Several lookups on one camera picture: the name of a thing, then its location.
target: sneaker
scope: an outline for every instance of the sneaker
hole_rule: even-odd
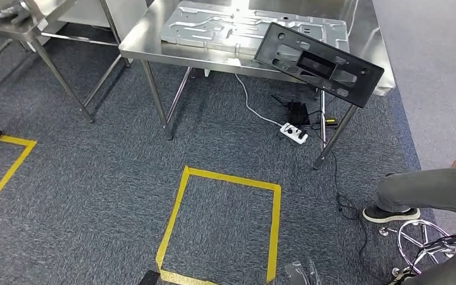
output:
[[[398,277],[396,277],[393,281],[389,282],[387,285],[402,285],[403,281],[413,278],[416,275],[411,273],[409,270],[405,270],[399,273]]]
[[[371,206],[363,210],[363,216],[368,221],[373,223],[382,224],[388,221],[407,221],[416,220],[420,218],[419,209],[409,209],[403,213],[392,213],[380,209],[377,206]]]

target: yellow floor marking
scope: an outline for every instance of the yellow floor marking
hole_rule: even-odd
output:
[[[22,164],[24,159],[28,156],[32,148],[36,145],[35,141],[30,141],[30,140],[24,140],[22,138],[14,138],[14,137],[9,137],[7,135],[1,135],[0,141],[3,143],[10,143],[10,144],[17,144],[17,145],[22,145],[25,147],[25,149],[22,151],[20,156],[18,156],[18,159],[11,165],[11,167],[8,169],[6,174],[4,174],[3,178],[0,181],[0,191],[3,189],[4,185],[9,181],[11,176],[17,171],[18,167]]]
[[[186,184],[188,183],[188,178],[190,175],[200,176],[209,179],[221,180],[256,188],[262,188],[266,190],[273,191],[273,201],[272,201],[272,222],[270,226],[270,245],[268,248],[268,264],[267,264],[267,280],[266,283],[275,279],[276,277],[276,268],[277,268],[277,244],[278,244],[278,225],[279,225],[279,215],[280,215],[280,185],[262,182],[237,176],[231,176],[206,170],[189,168],[188,166],[184,167],[182,172],[181,180],[179,183],[179,188],[176,194],[176,201],[172,207],[172,212],[170,213],[169,222],[163,233],[163,238],[156,252],[156,264],[158,270],[160,271],[161,279],[164,281],[172,282],[180,285],[216,285],[215,283],[194,279],[188,276],[180,275],[178,273],[173,273],[162,269],[163,259],[165,257],[165,252],[169,245],[170,236],[172,235],[172,230],[176,222],[176,217],[178,216],[179,207],[181,206],[181,200],[184,196],[184,190],[186,189]]]

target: gray carpet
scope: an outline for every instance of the gray carpet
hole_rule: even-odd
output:
[[[80,28],[64,32],[79,34]],[[46,49],[80,94],[117,54],[61,40]],[[151,67],[168,109],[185,68]],[[241,79],[251,106],[264,116],[284,122],[286,110],[272,94],[304,100],[310,112],[318,108],[307,86]],[[90,106],[96,123],[87,124],[39,57],[10,46],[0,56],[0,126],[37,145],[0,193],[0,284],[137,284],[156,269],[184,165],[281,185],[276,284],[288,283],[286,264],[308,258],[325,285],[382,284],[360,265],[359,222],[336,210],[334,160],[314,172],[319,145],[313,134],[299,147],[243,102],[232,74],[188,81],[172,119],[175,139],[166,141],[142,67],[120,64]],[[340,100],[330,104],[333,115],[346,108]],[[338,190],[357,208],[374,202],[375,182],[384,173],[418,168],[397,91],[372,97],[334,152]],[[2,165],[14,153],[0,155]],[[193,178],[164,268],[220,284],[262,284],[270,201],[262,190]],[[423,217],[433,220],[430,211]],[[363,261],[387,281],[392,267],[404,265],[395,237],[378,235],[373,224],[366,228]]]

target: chrome stool base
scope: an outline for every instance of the chrome stool base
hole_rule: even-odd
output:
[[[413,237],[409,236],[407,233],[404,232],[404,229],[406,229],[408,226],[420,226],[420,231],[422,233],[421,235],[421,242],[419,242],[417,239],[414,239]],[[378,230],[379,234],[382,236],[388,236],[390,232],[396,233],[397,234],[397,242],[398,242],[398,249],[400,251],[401,256],[405,260],[405,262],[410,266],[410,268],[413,268],[413,271],[417,274],[421,274],[422,271],[417,267],[419,262],[425,257],[429,256],[429,258],[435,263],[439,264],[439,259],[436,257],[437,254],[443,254],[445,259],[451,258],[454,256],[456,253],[456,243],[453,243],[453,245],[449,245],[446,242],[443,243],[434,243],[434,242],[429,242],[429,236],[428,236],[428,230],[433,230],[436,231],[441,235],[441,237],[447,237],[449,234],[445,232],[443,229],[438,227],[437,225],[424,221],[424,220],[410,220],[406,221],[401,225],[401,227],[396,230],[392,229],[390,227],[382,227]],[[405,254],[402,246],[402,241],[407,240],[413,245],[417,247],[419,250],[418,256],[414,259],[411,260],[407,254]],[[399,268],[393,268],[392,269],[392,274],[394,276],[397,276],[399,274],[400,269]]]

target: white power strip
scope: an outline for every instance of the white power strip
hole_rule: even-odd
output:
[[[285,123],[281,128],[280,132],[286,135],[288,138],[290,138],[293,141],[296,141],[299,144],[303,144],[308,135],[307,134],[302,134],[302,130],[291,125],[290,123]]]

